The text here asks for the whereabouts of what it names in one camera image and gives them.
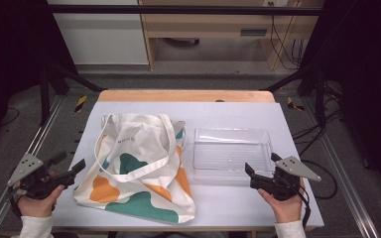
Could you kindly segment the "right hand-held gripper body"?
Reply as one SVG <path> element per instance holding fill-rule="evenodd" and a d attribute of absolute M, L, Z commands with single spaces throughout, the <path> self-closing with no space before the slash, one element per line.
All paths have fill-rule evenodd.
<path fill-rule="evenodd" d="M 295 196 L 300 189 L 301 178 L 321 181 L 321 177 L 297 158 L 290 156 L 275 163 L 271 178 L 257 175 L 250 179 L 250 187 L 264 189 L 277 200 L 283 201 Z"/>

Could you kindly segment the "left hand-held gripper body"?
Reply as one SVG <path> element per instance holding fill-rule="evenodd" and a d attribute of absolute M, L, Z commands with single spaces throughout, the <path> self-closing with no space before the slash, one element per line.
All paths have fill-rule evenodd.
<path fill-rule="evenodd" d="M 59 175 L 50 176 L 51 166 L 48 160 L 44 162 L 31 154 L 25 154 L 17 167 L 13 170 L 7 185 L 23 190 L 30 198 L 43 199 L 49 196 L 59 185 L 68 188 L 74 184 L 76 175 L 68 171 Z"/>

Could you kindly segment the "clear plastic container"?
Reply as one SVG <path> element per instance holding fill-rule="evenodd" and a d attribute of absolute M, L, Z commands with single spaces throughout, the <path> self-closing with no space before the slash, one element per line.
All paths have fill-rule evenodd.
<path fill-rule="evenodd" d="M 262 129 L 194 130 L 193 177 L 207 182 L 248 181 L 245 164 L 267 176 L 274 170 L 269 133 Z"/>

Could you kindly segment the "patterned canvas tote bag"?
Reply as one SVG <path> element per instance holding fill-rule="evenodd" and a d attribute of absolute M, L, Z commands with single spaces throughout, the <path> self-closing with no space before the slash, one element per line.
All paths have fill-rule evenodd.
<path fill-rule="evenodd" d="M 76 203 L 173 223 L 194 219 L 185 143 L 185 123 L 166 114 L 104 116 L 95 163 L 73 192 Z"/>

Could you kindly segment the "person's left hand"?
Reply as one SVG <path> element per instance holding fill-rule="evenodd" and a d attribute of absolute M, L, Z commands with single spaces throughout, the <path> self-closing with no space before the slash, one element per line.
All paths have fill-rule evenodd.
<path fill-rule="evenodd" d="M 64 186 L 59 185 L 52 193 L 44 199 L 32 199 L 26 195 L 21 196 L 17 201 L 22 216 L 45 218 L 52 215 L 53 207 L 64 191 Z"/>

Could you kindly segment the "person's right hand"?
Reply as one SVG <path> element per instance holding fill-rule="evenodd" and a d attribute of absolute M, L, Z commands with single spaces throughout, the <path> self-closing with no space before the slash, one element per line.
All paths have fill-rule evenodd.
<path fill-rule="evenodd" d="M 280 201 L 264 189 L 259 188 L 258 193 L 273 209 L 277 223 L 295 222 L 302 219 L 303 201 L 298 195 Z"/>

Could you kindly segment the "yellow black tape strip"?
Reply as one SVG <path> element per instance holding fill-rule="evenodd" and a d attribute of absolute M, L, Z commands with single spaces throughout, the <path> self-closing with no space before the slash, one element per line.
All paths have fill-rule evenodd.
<path fill-rule="evenodd" d="M 295 109 L 298 111 L 305 111 L 304 106 L 298 106 L 294 104 L 292 97 L 287 97 L 287 105 L 288 105 L 288 108 Z"/>
<path fill-rule="evenodd" d="M 81 111 L 83 104 L 85 103 L 86 99 L 87 99 L 86 95 L 80 96 L 80 98 L 78 99 L 76 106 L 74 108 L 74 112 L 80 112 Z"/>

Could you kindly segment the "black metal stand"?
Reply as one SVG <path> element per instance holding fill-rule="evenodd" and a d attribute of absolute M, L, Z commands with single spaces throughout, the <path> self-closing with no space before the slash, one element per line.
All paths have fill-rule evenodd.
<path fill-rule="evenodd" d="M 77 72 L 69 70 L 60 64 L 48 64 L 44 66 L 40 73 L 40 94 L 42 106 L 41 126 L 43 126 L 51 117 L 49 86 L 54 89 L 57 95 L 66 95 L 69 92 L 69 88 L 65 82 L 66 78 L 73 79 L 77 83 L 94 92 L 101 92 L 104 90 L 103 87 L 86 80 Z"/>
<path fill-rule="evenodd" d="M 279 80 L 278 82 L 262 88 L 262 91 L 275 92 L 281 87 L 293 82 L 297 79 L 300 79 L 300 83 L 297 92 L 300 96 L 307 96 L 313 90 L 315 94 L 315 118 L 321 128 L 325 127 L 325 115 L 324 115 L 324 85 L 325 79 L 324 74 L 320 66 L 316 63 L 309 63 L 305 66 L 302 66 L 300 69 L 286 76 L 284 79 Z"/>

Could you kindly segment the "black curtain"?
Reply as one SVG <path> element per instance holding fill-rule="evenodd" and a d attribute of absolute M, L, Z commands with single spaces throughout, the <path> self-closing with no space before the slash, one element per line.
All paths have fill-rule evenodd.
<path fill-rule="evenodd" d="M 342 87 L 341 109 L 381 173 L 381 0 L 324 0 L 303 64 Z"/>
<path fill-rule="evenodd" d="M 0 124 L 11 96 L 40 83 L 46 62 L 33 38 L 50 60 L 76 71 L 54 15 L 35 8 L 47 5 L 48 0 L 0 0 Z"/>

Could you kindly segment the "white cabinet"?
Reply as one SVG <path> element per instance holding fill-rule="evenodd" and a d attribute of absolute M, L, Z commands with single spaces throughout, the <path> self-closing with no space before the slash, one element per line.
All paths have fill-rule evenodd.
<path fill-rule="evenodd" d="M 139 14 L 54 14 L 77 65 L 147 64 Z"/>

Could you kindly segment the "light wooden desk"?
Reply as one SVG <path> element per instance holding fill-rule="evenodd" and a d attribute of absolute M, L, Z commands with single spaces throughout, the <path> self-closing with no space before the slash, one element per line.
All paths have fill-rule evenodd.
<path fill-rule="evenodd" d="M 137 0 L 145 5 L 322 7 L 324 0 Z M 290 53 L 291 40 L 307 42 L 317 23 L 316 16 L 143 14 L 144 35 L 161 38 L 249 38 L 256 39 L 270 69 Z"/>

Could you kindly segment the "aluminium floor rail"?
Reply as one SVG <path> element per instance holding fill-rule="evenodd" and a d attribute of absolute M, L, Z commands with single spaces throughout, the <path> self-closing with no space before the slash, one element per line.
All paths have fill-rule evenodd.
<path fill-rule="evenodd" d="M 339 107 L 333 99 L 324 101 L 325 127 L 316 128 L 310 143 L 300 146 L 302 160 L 323 176 L 322 182 L 312 182 L 324 220 L 323 229 L 335 238 L 380 238 L 328 136 L 328 132 L 337 126 Z"/>
<path fill-rule="evenodd" d="M 31 143 L 28 146 L 28 149 L 24 152 L 24 154 L 31 154 L 36 156 L 40 151 L 49 131 L 51 130 L 54 121 L 60 111 L 61 104 L 64 102 L 64 98 L 62 96 L 56 96 L 54 102 L 52 104 L 49 118 L 45 120 L 43 125 L 38 127 L 38 130 L 31 140 Z M 7 215 L 7 212 L 10 210 L 10 194 L 8 190 L 11 188 L 11 185 L 5 185 L 5 188 L 2 190 L 2 194 L 0 195 L 0 226 Z"/>

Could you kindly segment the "black horizontal frame bar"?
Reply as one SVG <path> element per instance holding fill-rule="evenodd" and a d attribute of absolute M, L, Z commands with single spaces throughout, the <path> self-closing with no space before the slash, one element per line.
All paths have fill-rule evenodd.
<path fill-rule="evenodd" d="M 274 15 L 319 16 L 322 8 L 299 7 L 228 7 L 228 6 L 171 6 L 171 5 L 55 5 L 46 6 L 52 13 L 72 14 L 187 14 L 187 15 Z"/>

